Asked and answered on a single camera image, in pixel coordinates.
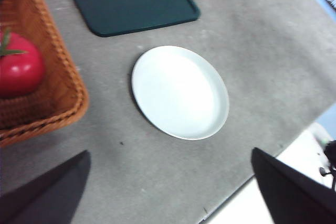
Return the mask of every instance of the white object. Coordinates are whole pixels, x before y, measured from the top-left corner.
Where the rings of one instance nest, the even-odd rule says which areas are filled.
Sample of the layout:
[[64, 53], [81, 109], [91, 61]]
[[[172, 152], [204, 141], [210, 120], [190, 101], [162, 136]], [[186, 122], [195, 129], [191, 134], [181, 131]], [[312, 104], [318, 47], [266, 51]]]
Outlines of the white object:
[[133, 68], [132, 89], [143, 114], [171, 136], [204, 139], [218, 132], [228, 117], [222, 78], [185, 48], [162, 46], [145, 52]]

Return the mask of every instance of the tomato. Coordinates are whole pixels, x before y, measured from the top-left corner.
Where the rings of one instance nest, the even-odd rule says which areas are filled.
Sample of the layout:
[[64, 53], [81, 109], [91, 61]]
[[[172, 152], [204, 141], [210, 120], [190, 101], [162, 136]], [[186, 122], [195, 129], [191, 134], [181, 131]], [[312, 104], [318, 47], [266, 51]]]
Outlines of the tomato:
[[19, 34], [5, 32], [0, 33], [0, 37], [0, 98], [13, 98], [33, 92], [45, 75], [41, 53]]

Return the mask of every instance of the basket rim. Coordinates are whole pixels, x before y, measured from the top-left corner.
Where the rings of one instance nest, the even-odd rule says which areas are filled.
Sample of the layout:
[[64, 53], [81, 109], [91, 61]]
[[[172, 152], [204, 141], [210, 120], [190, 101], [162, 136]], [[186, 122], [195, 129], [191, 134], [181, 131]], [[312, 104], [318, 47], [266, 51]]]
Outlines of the basket rim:
[[70, 118], [74, 118], [73, 122], [79, 120], [85, 114], [88, 108], [88, 92], [79, 73], [75, 69], [75, 64], [72, 61], [68, 50], [66, 49], [66, 46], [56, 27], [45, 0], [33, 0], [33, 4], [37, 9], [38, 15], [41, 17], [45, 30], [49, 34], [50, 41], [55, 48], [55, 51], [57, 52], [57, 57], [64, 66], [66, 72], [69, 74], [70, 80], [76, 89], [77, 101], [70, 110], [59, 115], [55, 115], [47, 119], [33, 121], [28, 124], [18, 125], [12, 129], [9, 129], [8, 131], [5, 130], [6, 132], [2, 132], [2, 130], [0, 130], [0, 147], [9, 144], [6, 143], [6, 140], [9, 140], [10, 138], [23, 135], [26, 132], [36, 131], [39, 128], [42, 129], [43, 127], [46, 127], [50, 124], [59, 123], [62, 120], [67, 120], [67, 123], [64, 125], [66, 126], [71, 123]]

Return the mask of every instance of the dark green tray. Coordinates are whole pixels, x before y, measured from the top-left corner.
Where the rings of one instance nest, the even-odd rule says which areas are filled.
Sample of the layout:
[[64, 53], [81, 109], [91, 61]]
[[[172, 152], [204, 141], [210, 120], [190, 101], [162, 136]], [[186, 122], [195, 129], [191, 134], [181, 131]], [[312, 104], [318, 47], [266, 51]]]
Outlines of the dark green tray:
[[75, 0], [89, 29], [108, 37], [194, 21], [193, 0]]

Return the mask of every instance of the gray countertop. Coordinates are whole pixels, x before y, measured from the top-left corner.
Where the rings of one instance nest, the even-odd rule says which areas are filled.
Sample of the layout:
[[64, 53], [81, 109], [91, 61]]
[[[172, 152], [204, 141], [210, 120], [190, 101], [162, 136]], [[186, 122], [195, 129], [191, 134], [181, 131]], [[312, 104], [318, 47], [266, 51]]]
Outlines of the gray countertop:
[[[195, 0], [195, 22], [110, 38], [92, 34], [72, 0], [46, 2], [90, 107], [76, 124], [3, 149], [2, 191], [88, 149], [74, 224], [198, 223], [252, 175], [254, 146], [278, 154], [336, 99], [336, 27], [314, 0]], [[137, 110], [132, 67], [161, 45], [200, 54], [224, 79], [230, 113], [216, 135], [179, 140]]]

